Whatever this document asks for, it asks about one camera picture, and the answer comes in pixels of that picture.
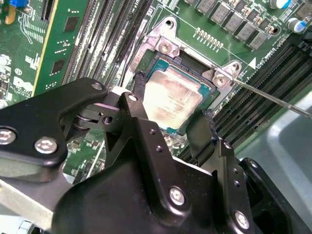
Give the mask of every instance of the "black bracket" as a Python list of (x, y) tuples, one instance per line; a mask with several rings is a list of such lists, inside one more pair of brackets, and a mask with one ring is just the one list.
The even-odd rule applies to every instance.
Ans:
[(224, 233), (254, 233), (243, 169), (231, 145), (219, 139), (209, 112), (199, 112), (186, 129), (192, 156), (217, 179), (214, 208), (217, 228)]
[[(120, 137), (106, 133), (105, 167), (135, 156), (153, 213), (165, 225), (178, 226), (190, 214), (191, 203), (161, 131), (155, 122), (148, 120), (142, 102), (132, 93), (123, 93), (119, 104), (129, 118)], [(173, 195), (183, 198), (174, 201)]]
[[(82, 106), (101, 102), (107, 89), (95, 80), (82, 78), (1, 110), (0, 128), (16, 139), (0, 145), (0, 176), (28, 181), (50, 181), (67, 157), (64, 139)], [(35, 142), (52, 138), (57, 149), (42, 154)]]

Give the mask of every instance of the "black memory slot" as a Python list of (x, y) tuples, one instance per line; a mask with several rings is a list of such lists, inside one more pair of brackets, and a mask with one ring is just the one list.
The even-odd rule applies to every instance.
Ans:
[[(101, 16), (100, 16), (100, 20), (96, 26), (96, 31), (94, 33), (94, 36), (92, 38), (91, 44), (89, 45), (89, 48), (91, 46), (93, 46), (94, 48), (97, 47), (99, 40), (101, 39), (102, 35), (104, 34), (105, 28), (107, 27), (107, 24), (110, 22), (109, 18), (112, 17), (112, 13), (113, 13), (113, 8), (114, 5), (116, 4), (117, 0), (110, 0), (107, 2), (104, 11), (102, 12)], [(90, 63), (92, 61), (93, 56), (98, 56), (94, 54), (94, 51), (90, 51), (90, 49), (88, 49), (87, 53), (84, 56), (83, 62), (82, 62), (82, 67), (79, 71), (79, 77), (88, 77), (90, 74)]]
[[(312, 74), (308, 75), (307, 78), (302, 79), (300, 83), (296, 82), (292, 87), (288, 89), (288, 92), (285, 92), (283, 97), (284, 101), (291, 101), (298, 95), (304, 88), (306, 88), (312, 82)], [(267, 101), (270, 106), (267, 108), (267, 112), (263, 112), (261, 116), (258, 116), (257, 121), (253, 122), (250, 128), (246, 129), (244, 133), (237, 135), (234, 139), (231, 140), (232, 146), (234, 148), (238, 147), (241, 143), (243, 143), (249, 136), (251, 136), (255, 131), (258, 131), (261, 126), (265, 126), (265, 124), (270, 121), (270, 119), (282, 109), (281, 106)]]
[[(302, 79), (304, 79), (305, 73), (307, 72), (307, 67), (302, 67), (300, 71), (293, 72), (292, 75), (290, 75), (290, 78), (287, 79), (287, 85), (283, 84), (283, 80), (280, 80), (280, 82), (276, 86), (272, 85), (272, 87), (274, 87), (274, 91), (270, 91), (270, 93), (275, 97), (284, 99), (287, 96), (287, 93), (291, 93), (293, 86), (298, 85), (299, 83), (301, 83)], [(257, 96), (256, 99), (256, 103), (248, 105), (250, 111), (247, 112), (240, 121), (235, 123), (235, 131), (231, 131), (229, 134), (227, 134), (227, 136), (224, 135), (226, 140), (228, 140), (229, 142), (235, 142), (235, 139), (238, 139), (240, 136), (244, 135), (246, 131), (248, 131), (248, 125), (252, 125), (253, 122), (258, 122), (259, 117), (269, 112), (272, 108), (272, 105), (275, 105), (272, 104), (271, 101), (259, 96)]]
[[(127, 53), (129, 52), (130, 47), (134, 43), (138, 30), (141, 26), (141, 23), (145, 18), (147, 11), (149, 10), (152, 3), (153, 0), (140, 2), (138, 10), (135, 12), (134, 19), (132, 20), (132, 25), (129, 28), (129, 30), (126, 30), (126, 32), (128, 32), (128, 35), (124, 36), (124, 39), (122, 40), (121, 45), (118, 48), (117, 55), (112, 62), (112, 66), (108, 71), (107, 77), (112, 77), (112, 79), (107, 81), (107, 84), (109, 86), (113, 82), (114, 80), (113, 78), (116, 76), (122, 61), (124, 59), (127, 59)], [(121, 80), (119, 81), (120, 84), (123, 83), (123, 79), (124, 77), (121, 77)]]
[[(67, 65), (67, 69), (64, 75), (64, 79), (62, 84), (66, 84), (69, 83), (73, 80), (77, 79), (77, 71), (79, 71), (80, 66), (81, 65), (79, 63), (80, 59), (78, 57), (79, 52), (81, 50), (86, 50), (86, 48), (82, 48), (83, 47), (83, 40), (84, 37), (87, 33), (87, 30), (90, 28), (90, 22), (92, 19), (92, 16), (96, 10), (96, 4), (97, 4), (97, 0), (91, 0), (89, 1), (87, 8), (86, 8), (86, 12), (83, 16), (82, 22), (81, 22), (81, 26), (80, 26), (80, 30), (78, 32), (77, 38), (79, 38), (79, 41), (75, 43), (74, 48), (72, 50), (71, 56), (70, 56), (70, 60), (68, 62)], [(105, 6), (105, 1), (102, 2), (102, 5), (100, 6), (100, 9), (102, 7)], [(100, 16), (101, 11), (98, 11), (95, 15), (95, 20), (98, 20), (99, 16)]]
[(122, 34), (122, 31), (126, 28), (126, 26), (129, 24), (131, 20), (131, 10), (134, 7), (135, 0), (129, 0), (125, 1), (126, 5), (122, 8), (122, 12), (118, 16), (117, 21), (119, 23), (115, 24), (112, 34), (110, 35), (107, 45), (103, 48), (104, 54), (101, 56), (101, 61), (99, 62), (97, 66), (97, 71), (93, 75), (93, 78), (100, 79), (102, 78), (102, 73), (104, 71), (105, 65), (106, 65), (106, 59), (110, 55), (115, 43), (118, 41), (120, 35)]
[[(303, 82), (305, 85), (311, 83), (312, 59), (296, 47), (293, 48), (291, 53), (281, 56), (283, 58), (282, 63), (274, 68), (274, 71), (266, 77), (258, 89), (279, 99), (290, 101), (295, 94), (305, 87), (301, 85)], [(229, 141), (234, 147), (261, 129), (281, 109), (278, 105), (257, 94), (250, 91), (247, 93), (248, 97), (244, 101), (238, 100), (231, 104), (230, 112), (227, 105), (223, 107), (221, 112), (228, 112), (226, 121), (222, 123), (216, 121), (220, 137)]]
[[(296, 54), (294, 57), (287, 57), (287, 67), (285, 70), (275, 70), (272, 75), (274, 77), (282, 77), (283, 73), (291, 73), (292, 69), (296, 67), (296, 65), (301, 61), (302, 57), (304, 55), (302, 54)], [(271, 92), (271, 90), (278, 85), (280, 82), (280, 79), (274, 79), (271, 82), (263, 82), (260, 86), (258, 86), (258, 89), (262, 90), (265, 93)], [(245, 100), (246, 103), (242, 103), (239, 108), (237, 108), (235, 111), (231, 113), (231, 118), (228, 118), (227, 121), (223, 122), (223, 124), (220, 125), (219, 134), (227, 137), (230, 129), (222, 128), (223, 125), (229, 126), (229, 127), (235, 127), (235, 125), (239, 122), (241, 118), (243, 118), (245, 115), (247, 115), (253, 107), (256, 106), (259, 95), (249, 92), (248, 98)]]
[[(270, 65), (265, 69), (259, 69), (249, 80), (248, 84), (258, 88), (261, 83), (263, 83), (269, 75), (276, 70), (281, 63), (292, 54), (295, 50), (294, 47), (290, 46), (289, 44), (284, 44), (281, 48), (276, 51), (272, 57), (267, 61)], [(218, 113), (218, 115), (214, 118), (216, 123), (216, 128), (219, 128), (220, 125), (225, 122), (229, 116), (234, 112), (239, 106), (244, 103), (244, 101), (248, 98), (251, 94), (248, 90), (240, 89), (237, 94), (231, 99), (231, 101), (226, 105), (226, 111), (224, 108), (222, 111)]]

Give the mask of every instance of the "silver screw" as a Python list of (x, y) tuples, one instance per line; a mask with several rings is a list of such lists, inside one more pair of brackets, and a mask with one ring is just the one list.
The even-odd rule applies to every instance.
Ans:
[(185, 197), (182, 191), (178, 188), (171, 188), (169, 191), (171, 201), (178, 206), (181, 206), (185, 202)]
[(167, 55), (172, 51), (172, 45), (170, 43), (164, 41), (159, 45), (159, 50), (161, 53)]
[(0, 145), (8, 145), (16, 139), (16, 134), (9, 129), (0, 128)]
[(93, 83), (91, 86), (97, 90), (102, 90), (102, 86), (100, 84)]
[(235, 212), (235, 218), (236, 218), (238, 224), (241, 226), (241, 228), (249, 229), (249, 222), (242, 212), (236, 211)]
[(258, 165), (256, 164), (256, 162), (254, 162), (254, 161), (250, 161), (250, 164), (251, 164), (253, 167), (255, 167), (255, 168), (258, 167)]
[(42, 154), (52, 154), (58, 148), (56, 141), (50, 137), (42, 137), (35, 143), (35, 149)]
[(229, 144), (229, 143), (227, 143), (226, 141), (224, 141), (224, 142), (223, 142), (223, 144), (225, 145), (225, 147), (226, 147), (226, 148), (228, 148), (228, 149), (230, 149), (230, 148), (231, 148), (230, 144)]
[(129, 98), (132, 100), (132, 101), (137, 101), (137, 97), (132, 95), (132, 94), (129, 94)]

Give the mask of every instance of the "blue component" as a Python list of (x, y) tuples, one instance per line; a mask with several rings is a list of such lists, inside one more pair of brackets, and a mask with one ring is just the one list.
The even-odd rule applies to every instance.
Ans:
[(282, 9), (285, 9), (289, 6), (289, 4), (292, 2), (292, 0), (288, 0), (287, 3), (282, 7)]
[(10, 0), (10, 4), (14, 7), (26, 7), (28, 0)]

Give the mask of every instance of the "dimm slot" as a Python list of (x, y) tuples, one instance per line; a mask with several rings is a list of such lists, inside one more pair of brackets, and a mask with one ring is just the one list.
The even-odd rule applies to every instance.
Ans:
[(66, 69), (62, 84), (69, 83), (70, 81), (73, 81), (76, 79), (74, 70), (75, 70), (75, 67), (78, 66), (77, 65), (78, 60), (79, 60), (78, 54), (83, 49), (82, 48), (82, 42), (83, 42), (83, 40), (86, 40), (86, 38), (84, 36), (86, 35), (86, 32), (90, 26), (90, 22), (91, 22), (93, 14), (94, 14), (94, 10), (96, 8), (97, 2), (98, 2), (97, 0), (90, 0), (88, 3), (88, 6), (86, 8), (86, 12), (85, 12), (83, 20), (81, 22), (80, 30), (79, 30), (78, 35), (77, 35), (77, 38), (79, 39), (79, 41), (77, 41), (75, 43), (74, 48), (72, 50), (72, 53), (70, 56), (71, 59), (68, 62), (67, 69)]
[(127, 20), (127, 18), (129, 17), (129, 13), (132, 10), (135, 2), (136, 2), (135, 0), (127, 1), (126, 6), (123, 7), (121, 14), (118, 16), (118, 21), (122, 22), (122, 23), (118, 23), (115, 25), (114, 30), (113, 30), (112, 34), (110, 35), (110, 38), (108, 39), (108, 43), (106, 45), (106, 48), (104, 48), (104, 50), (103, 50), (104, 56), (103, 55), (101, 56), (100, 65), (97, 66), (98, 70), (95, 73), (95, 75), (93, 76), (93, 78), (99, 79), (102, 77), (103, 69), (106, 65), (106, 59), (104, 60), (103, 58), (105, 57), (105, 55), (111, 54), (116, 41), (118, 40), (118, 38), (121, 35), (122, 30), (125, 29), (125, 26), (127, 24), (129, 24), (129, 19)]
[[(296, 97), (305, 87), (310, 85), (312, 82), (312, 75), (310, 74), (307, 79), (304, 79), (299, 85), (295, 84), (295, 86), (292, 88), (292, 93), (288, 94), (284, 100), (290, 101), (293, 98)], [(280, 109), (282, 109), (281, 106), (272, 104), (269, 107), (269, 112), (265, 113), (264, 116), (256, 123), (254, 124), (244, 135), (237, 136), (235, 139), (233, 139), (231, 144), (234, 148), (238, 147), (240, 144), (242, 144), (251, 134), (255, 132), (255, 128), (258, 128), (258, 126), (261, 126), (265, 123), (267, 123)]]
[[(297, 72), (297, 74), (293, 74), (290, 76), (289, 79), (286, 81), (286, 85), (282, 85), (280, 83), (285, 82), (283, 80), (280, 80), (280, 86), (278, 85), (277, 89), (275, 92), (272, 93), (273, 96), (275, 97), (280, 97), (283, 99), (287, 93), (290, 93), (292, 91), (292, 87), (297, 83), (299, 83), (303, 78), (303, 75), (307, 72), (306, 69), (301, 69), (300, 71)], [(263, 113), (267, 113), (269, 106), (272, 105), (272, 102), (269, 100), (264, 99), (263, 97), (258, 99), (258, 105), (256, 104), (253, 106), (252, 110), (250, 110), (247, 114), (246, 117), (248, 118), (248, 121), (254, 121), (256, 120), (260, 115)], [(235, 131), (231, 131), (228, 136), (222, 136), (229, 142), (232, 142), (234, 138), (237, 136), (241, 135), (242, 132), (246, 131), (246, 119), (242, 119), (238, 123), (235, 124)]]
[[(286, 72), (287, 73), (290, 72), (300, 62), (300, 59), (302, 58), (303, 58), (302, 54), (297, 54), (294, 57), (290, 58), (290, 61), (288, 62), (289, 66), (286, 66), (286, 70), (285, 71), (279, 70), (274, 75), (274, 77), (278, 77), (278, 79), (273, 79), (272, 82), (262, 83), (264, 84), (264, 87), (259, 86), (258, 89), (262, 90), (265, 93), (270, 93), (271, 89), (275, 87), (283, 79), (284, 76), (282, 75)], [(236, 126), (239, 119), (243, 118), (245, 114), (249, 112), (249, 110), (252, 109), (257, 104), (257, 102), (259, 101), (259, 95), (250, 92), (250, 96), (248, 97), (248, 99), (249, 99), (247, 102), (248, 105), (245, 105), (242, 108), (237, 108), (234, 112), (231, 113), (231, 117), (228, 118), (228, 121), (220, 125), (220, 129), (222, 130), (219, 132), (219, 134), (221, 136), (226, 136), (227, 135), (226, 133), (229, 130), (232, 130), (231, 127)]]
[[(289, 45), (283, 45), (274, 55), (267, 61), (269, 64), (269, 69), (259, 69), (255, 75), (249, 80), (248, 84), (258, 88), (261, 83), (263, 83), (269, 75), (276, 70), (278, 66), (294, 51), (294, 48)], [(236, 108), (238, 108), (250, 95), (248, 90), (240, 89), (238, 93), (231, 99), (231, 101), (226, 104), (223, 109), (214, 118), (216, 128), (219, 128), (230, 116)]]
[(88, 77), (90, 75), (90, 72), (91, 72), (90, 67), (92, 67), (92, 63), (91, 63), (92, 58), (94, 56), (98, 56), (98, 55), (95, 55), (95, 49), (99, 45), (99, 41), (104, 34), (105, 28), (108, 26), (110, 22), (108, 19), (112, 17), (113, 8), (116, 2), (117, 0), (107, 2), (107, 6), (105, 7), (105, 10), (101, 15), (100, 21), (98, 25), (96, 26), (97, 30), (91, 41), (91, 44), (89, 45), (89, 49), (86, 52), (84, 59), (82, 60), (82, 67), (81, 67), (81, 70), (79, 71), (80, 77)]

